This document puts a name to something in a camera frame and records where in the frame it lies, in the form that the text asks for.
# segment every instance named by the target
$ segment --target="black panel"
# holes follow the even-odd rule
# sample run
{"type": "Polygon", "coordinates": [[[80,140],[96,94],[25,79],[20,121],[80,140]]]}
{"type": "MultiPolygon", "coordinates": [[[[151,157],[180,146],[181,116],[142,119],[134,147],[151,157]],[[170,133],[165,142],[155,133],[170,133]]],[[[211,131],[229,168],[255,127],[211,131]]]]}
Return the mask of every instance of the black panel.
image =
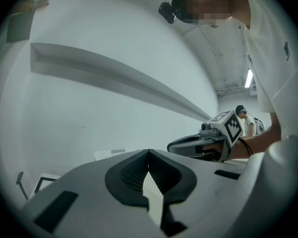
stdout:
{"type": "Polygon", "coordinates": [[[199,140],[201,140],[201,138],[202,138],[202,136],[199,135],[199,134],[198,135],[191,135],[191,136],[182,137],[180,139],[177,139],[177,140],[172,141],[171,143],[169,143],[167,145],[167,151],[170,152],[170,147],[173,146],[173,145],[199,141],[199,140]]]}
{"type": "Polygon", "coordinates": [[[161,218],[161,229],[168,237],[170,237],[183,230],[186,230],[187,227],[181,222],[175,221],[171,214],[169,206],[164,205],[161,218]]]}
{"type": "Polygon", "coordinates": [[[216,170],[215,174],[219,175],[219,176],[222,176],[222,177],[227,177],[227,178],[230,178],[230,179],[234,179],[234,180],[237,180],[240,176],[240,174],[232,173],[232,172],[228,172],[228,171],[224,171],[224,170],[216,170]]]}
{"type": "Polygon", "coordinates": [[[39,217],[34,220],[34,223],[44,230],[52,233],[62,217],[69,210],[70,206],[76,200],[78,194],[70,191],[63,191],[39,217]]]}

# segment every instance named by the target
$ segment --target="black strap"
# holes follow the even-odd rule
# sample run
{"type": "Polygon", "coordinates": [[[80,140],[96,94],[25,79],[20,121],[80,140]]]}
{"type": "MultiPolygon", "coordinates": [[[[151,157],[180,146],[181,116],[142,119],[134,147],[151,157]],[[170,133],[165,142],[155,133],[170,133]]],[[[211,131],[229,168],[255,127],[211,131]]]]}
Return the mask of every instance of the black strap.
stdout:
{"type": "Polygon", "coordinates": [[[252,149],[249,147],[249,145],[245,142],[244,139],[239,138],[238,140],[240,140],[243,143],[243,145],[246,147],[249,156],[251,156],[251,155],[254,154],[253,151],[252,151],[252,149]]]}

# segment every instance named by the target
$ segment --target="person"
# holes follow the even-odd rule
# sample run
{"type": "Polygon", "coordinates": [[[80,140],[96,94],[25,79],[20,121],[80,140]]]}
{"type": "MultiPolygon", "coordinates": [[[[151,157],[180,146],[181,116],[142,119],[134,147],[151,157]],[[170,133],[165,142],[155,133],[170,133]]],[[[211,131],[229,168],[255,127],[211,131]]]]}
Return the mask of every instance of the person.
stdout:
{"type": "Polygon", "coordinates": [[[29,12],[39,8],[43,8],[49,5],[49,0],[38,0],[35,1],[18,1],[15,3],[14,7],[10,11],[10,14],[20,13],[20,12],[29,12]]]}
{"type": "MultiPolygon", "coordinates": [[[[193,20],[213,20],[216,25],[232,18],[245,25],[245,39],[252,57],[260,110],[270,113],[271,126],[244,140],[253,153],[272,143],[298,135],[298,31],[276,0],[181,0],[181,12],[193,20]]],[[[223,143],[205,146],[222,152],[223,143]]],[[[237,141],[228,159],[248,158],[237,141]]]]}
{"type": "Polygon", "coordinates": [[[248,137],[254,137],[256,136],[256,122],[255,119],[247,114],[246,109],[243,105],[238,105],[235,109],[235,113],[240,119],[245,119],[245,125],[244,125],[244,132],[245,136],[241,138],[248,138],[248,137]]]}

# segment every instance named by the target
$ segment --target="white ceiling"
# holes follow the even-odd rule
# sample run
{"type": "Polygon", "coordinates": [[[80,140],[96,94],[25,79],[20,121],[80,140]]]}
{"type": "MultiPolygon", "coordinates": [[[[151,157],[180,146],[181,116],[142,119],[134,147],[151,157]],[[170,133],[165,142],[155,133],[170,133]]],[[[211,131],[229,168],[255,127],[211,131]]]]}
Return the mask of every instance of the white ceiling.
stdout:
{"type": "MultiPolygon", "coordinates": [[[[163,1],[172,0],[137,0],[158,14],[163,1]]],[[[232,19],[211,28],[209,25],[197,26],[176,20],[171,25],[192,47],[206,68],[213,86],[219,95],[227,92],[243,91],[248,67],[246,64],[245,25],[232,19]]]]}

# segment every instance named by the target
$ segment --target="ceiling light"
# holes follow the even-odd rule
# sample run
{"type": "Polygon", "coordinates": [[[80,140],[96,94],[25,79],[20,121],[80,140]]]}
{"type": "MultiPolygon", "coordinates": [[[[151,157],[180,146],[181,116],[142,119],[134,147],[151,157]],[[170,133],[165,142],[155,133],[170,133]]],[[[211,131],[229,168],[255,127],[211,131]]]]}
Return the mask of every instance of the ceiling light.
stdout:
{"type": "Polygon", "coordinates": [[[252,79],[253,79],[253,73],[250,69],[248,69],[248,75],[247,75],[245,88],[248,88],[250,86],[250,83],[252,82],[252,79]]]}

